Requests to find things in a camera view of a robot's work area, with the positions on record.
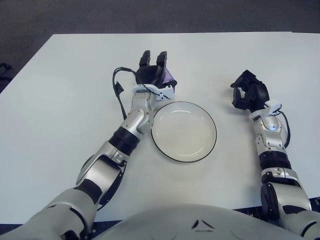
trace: black cable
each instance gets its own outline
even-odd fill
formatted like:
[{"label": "black cable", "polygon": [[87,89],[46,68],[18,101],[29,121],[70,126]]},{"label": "black cable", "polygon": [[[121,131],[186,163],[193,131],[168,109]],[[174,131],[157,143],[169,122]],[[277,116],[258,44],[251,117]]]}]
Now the black cable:
[{"label": "black cable", "polygon": [[286,142],[284,144],[284,148],[286,149],[290,143],[291,132],[290,132],[290,127],[289,127],[289,123],[288,123],[288,119],[287,119],[286,115],[284,114],[283,111],[279,111],[279,113],[281,113],[283,115],[285,123],[286,123],[287,136],[286,136]]},{"label": "black cable", "polygon": [[118,67],[116,68],[114,71],[113,71],[113,75],[112,75],[112,87],[113,87],[113,90],[114,90],[114,93],[115,93],[115,96],[116,98],[118,99],[119,103],[120,103],[120,107],[121,107],[121,111],[122,111],[122,115],[123,115],[123,119],[125,120],[127,118],[127,115],[126,115],[126,111],[125,111],[125,108],[121,102],[121,99],[120,99],[120,94],[118,93],[117,89],[116,89],[116,84],[115,84],[115,77],[116,77],[116,74],[120,71],[123,71],[121,67]]},{"label": "black cable", "polygon": [[127,118],[127,114],[126,114],[126,111],[125,111],[125,108],[122,104],[122,101],[120,99],[120,93],[117,91],[117,88],[116,88],[116,84],[115,84],[115,77],[116,77],[116,74],[118,72],[121,72],[121,71],[124,71],[124,72],[130,72],[130,73],[133,73],[133,75],[141,82],[141,85],[144,86],[144,88],[146,90],[148,90],[150,93],[153,93],[157,96],[160,96],[160,94],[157,94],[155,93],[154,91],[152,91],[151,89],[147,88],[143,83],[142,83],[142,80],[140,78],[140,76],[135,72],[133,71],[132,69],[130,68],[126,68],[126,67],[117,67],[114,71],[113,71],[113,75],[112,75],[112,87],[113,87],[113,90],[114,90],[114,93],[115,93],[115,96],[116,98],[118,99],[119,103],[120,103],[120,107],[121,107],[121,112],[122,112],[122,116],[123,116],[123,119],[125,120]]}]

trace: silver robot arm segment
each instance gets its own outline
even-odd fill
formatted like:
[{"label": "silver robot arm segment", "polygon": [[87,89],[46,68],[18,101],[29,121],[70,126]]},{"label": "silver robot arm segment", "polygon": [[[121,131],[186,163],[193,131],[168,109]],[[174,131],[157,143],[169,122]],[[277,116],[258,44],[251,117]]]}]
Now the silver robot arm segment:
[{"label": "silver robot arm segment", "polygon": [[[277,118],[281,104],[269,100],[266,86],[246,70],[235,83],[232,104],[249,109],[255,144],[260,160],[262,212],[272,223],[306,239],[320,237],[320,213],[312,211],[308,196],[292,170],[286,145],[281,137],[283,125]],[[241,98],[239,89],[245,92]]]}]

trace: white bracket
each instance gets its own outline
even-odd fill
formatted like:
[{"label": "white bracket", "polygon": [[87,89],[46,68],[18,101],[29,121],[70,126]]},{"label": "white bracket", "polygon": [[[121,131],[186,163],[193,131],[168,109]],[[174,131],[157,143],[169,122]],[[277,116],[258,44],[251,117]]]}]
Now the white bracket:
[{"label": "white bracket", "polygon": [[282,106],[281,103],[276,99],[266,101],[265,105],[266,105],[266,107],[264,109],[260,109],[260,110],[257,110],[257,111],[254,111],[253,113],[251,113],[249,115],[249,119],[252,120],[258,116],[263,118],[263,117],[277,115],[277,114],[279,114],[278,110]]},{"label": "white bracket", "polygon": [[138,84],[133,87],[132,93],[135,94],[136,92],[153,92],[156,94],[157,100],[166,100],[172,99],[175,95],[174,89],[172,86],[166,86],[165,88],[157,88],[155,85],[152,84]]}]

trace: white table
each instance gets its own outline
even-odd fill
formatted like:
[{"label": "white table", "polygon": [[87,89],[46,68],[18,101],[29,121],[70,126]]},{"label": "white table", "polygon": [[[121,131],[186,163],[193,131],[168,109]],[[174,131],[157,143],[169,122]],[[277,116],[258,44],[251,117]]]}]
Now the white table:
[{"label": "white table", "polygon": [[[320,196],[319,39],[290,32],[53,35],[0,94],[0,223],[24,223],[74,186],[84,161],[122,122],[113,70],[137,69],[145,50],[151,63],[167,51],[167,67],[178,81],[174,101],[203,107],[215,121],[217,142],[205,159],[180,164],[146,134],[97,221],[172,204],[261,204],[252,124],[231,104],[230,84],[246,69],[281,101],[291,127],[292,168],[308,196]],[[119,73],[116,80],[128,110],[134,78]]]}]

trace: purple attachment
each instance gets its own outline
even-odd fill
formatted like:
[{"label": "purple attachment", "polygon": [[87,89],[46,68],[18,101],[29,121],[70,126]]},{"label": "purple attachment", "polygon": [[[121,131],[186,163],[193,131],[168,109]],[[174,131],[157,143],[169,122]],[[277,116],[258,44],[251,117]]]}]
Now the purple attachment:
[{"label": "purple attachment", "polygon": [[163,84],[168,83],[170,81],[175,80],[174,77],[171,75],[171,73],[169,72],[169,70],[167,68],[165,68],[165,75],[164,75],[164,80],[163,80]]}]

